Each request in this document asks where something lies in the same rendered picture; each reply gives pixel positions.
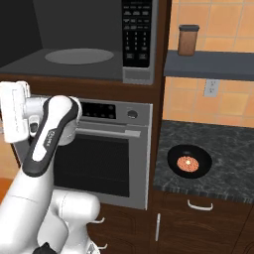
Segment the grey microwave turntable plate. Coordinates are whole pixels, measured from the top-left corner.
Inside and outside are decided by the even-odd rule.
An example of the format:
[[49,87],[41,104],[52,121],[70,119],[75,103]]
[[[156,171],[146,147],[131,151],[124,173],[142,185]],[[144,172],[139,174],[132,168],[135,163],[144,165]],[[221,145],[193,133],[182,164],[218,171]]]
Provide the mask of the grey microwave turntable plate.
[[54,64],[96,64],[111,60],[114,54],[100,49],[67,49],[48,53],[45,59]]

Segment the stainless steel built-in oven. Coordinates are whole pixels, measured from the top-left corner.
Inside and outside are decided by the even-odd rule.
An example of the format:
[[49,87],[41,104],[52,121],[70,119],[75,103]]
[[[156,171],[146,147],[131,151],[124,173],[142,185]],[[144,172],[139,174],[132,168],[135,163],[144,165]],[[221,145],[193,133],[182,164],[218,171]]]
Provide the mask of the stainless steel built-in oven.
[[[87,191],[102,203],[148,207],[153,105],[84,99],[77,128],[140,131],[139,138],[92,135],[76,131],[74,140],[57,149],[54,174],[59,190]],[[136,119],[127,116],[138,112]]]

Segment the black bowl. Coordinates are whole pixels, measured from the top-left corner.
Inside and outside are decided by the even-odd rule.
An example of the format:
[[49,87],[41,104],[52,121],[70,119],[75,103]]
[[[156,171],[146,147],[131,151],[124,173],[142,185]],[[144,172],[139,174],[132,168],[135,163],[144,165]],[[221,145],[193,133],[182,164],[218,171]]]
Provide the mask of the black bowl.
[[[198,170],[193,173],[182,171],[177,166],[177,160],[181,156],[190,156],[197,159],[199,163]],[[212,165],[210,155],[202,148],[195,145],[177,145],[168,151],[168,165],[170,169],[178,176],[185,179],[198,179],[208,173]]]

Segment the grey wall power outlet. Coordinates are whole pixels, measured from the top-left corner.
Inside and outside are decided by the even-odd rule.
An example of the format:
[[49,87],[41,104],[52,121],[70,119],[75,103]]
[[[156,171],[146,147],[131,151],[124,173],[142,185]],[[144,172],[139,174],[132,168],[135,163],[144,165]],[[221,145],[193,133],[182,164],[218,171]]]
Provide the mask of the grey wall power outlet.
[[215,97],[218,92],[220,80],[219,79],[207,79],[204,87],[204,97]]

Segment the round brown waffle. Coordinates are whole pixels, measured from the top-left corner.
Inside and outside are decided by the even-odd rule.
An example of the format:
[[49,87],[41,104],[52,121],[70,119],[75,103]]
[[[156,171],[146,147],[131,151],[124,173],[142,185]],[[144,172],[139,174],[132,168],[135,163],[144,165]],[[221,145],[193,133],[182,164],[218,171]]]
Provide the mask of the round brown waffle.
[[177,166],[184,172],[193,173],[198,170],[197,159],[190,156],[181,156],[177,160]]

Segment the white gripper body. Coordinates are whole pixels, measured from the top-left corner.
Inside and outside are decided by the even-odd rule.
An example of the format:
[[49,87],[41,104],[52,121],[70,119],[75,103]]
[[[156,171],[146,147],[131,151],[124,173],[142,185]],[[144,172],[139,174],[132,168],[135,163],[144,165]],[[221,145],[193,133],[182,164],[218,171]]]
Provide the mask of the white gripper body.
[[29,137],[24,106],[30,95],[30,86],[26,81],[0,82],[0,108],[7,143],[24,141]]

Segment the dark grey wall shelf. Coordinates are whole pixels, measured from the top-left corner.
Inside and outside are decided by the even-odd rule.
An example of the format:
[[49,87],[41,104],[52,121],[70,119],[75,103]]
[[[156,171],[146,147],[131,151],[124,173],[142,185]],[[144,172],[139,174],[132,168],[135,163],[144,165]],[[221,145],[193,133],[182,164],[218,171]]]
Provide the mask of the dark grey wall shelf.
[[186,57],[168,51],[164,76],[254,81],[254,54],[197,51]]

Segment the brown jar with dark lid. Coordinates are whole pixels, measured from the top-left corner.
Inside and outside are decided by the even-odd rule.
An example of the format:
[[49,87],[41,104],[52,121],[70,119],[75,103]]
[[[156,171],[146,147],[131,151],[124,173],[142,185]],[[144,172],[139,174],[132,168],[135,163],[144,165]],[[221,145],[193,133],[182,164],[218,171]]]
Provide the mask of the brown jar with dark lid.
[[178,54],[191,57],[195,52],[199,25],[179,25],[179,30]]

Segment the black and silver microwave oven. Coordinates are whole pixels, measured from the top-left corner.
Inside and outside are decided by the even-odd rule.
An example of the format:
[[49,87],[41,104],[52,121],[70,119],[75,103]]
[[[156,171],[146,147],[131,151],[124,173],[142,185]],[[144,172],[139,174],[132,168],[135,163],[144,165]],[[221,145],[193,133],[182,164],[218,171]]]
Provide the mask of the black and silver microwave oven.
[[[0,73],[154,81],[159,0],[0,0]],[[45,55],[100,49],[111,60],[51,63]]]

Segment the dark wood base cabinet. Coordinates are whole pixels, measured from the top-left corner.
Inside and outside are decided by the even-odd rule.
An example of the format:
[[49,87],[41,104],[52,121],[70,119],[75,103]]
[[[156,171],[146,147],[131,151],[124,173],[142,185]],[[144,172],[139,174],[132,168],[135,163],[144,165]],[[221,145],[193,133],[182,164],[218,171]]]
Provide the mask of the dark wood base cabinet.
[[[189,208],[210,206],[212,211]],[[252,205],[190,194],[153,191],[152,242],[156,254],[236,254],[235,247]],[[157,214],[161,214],[155,241]]]

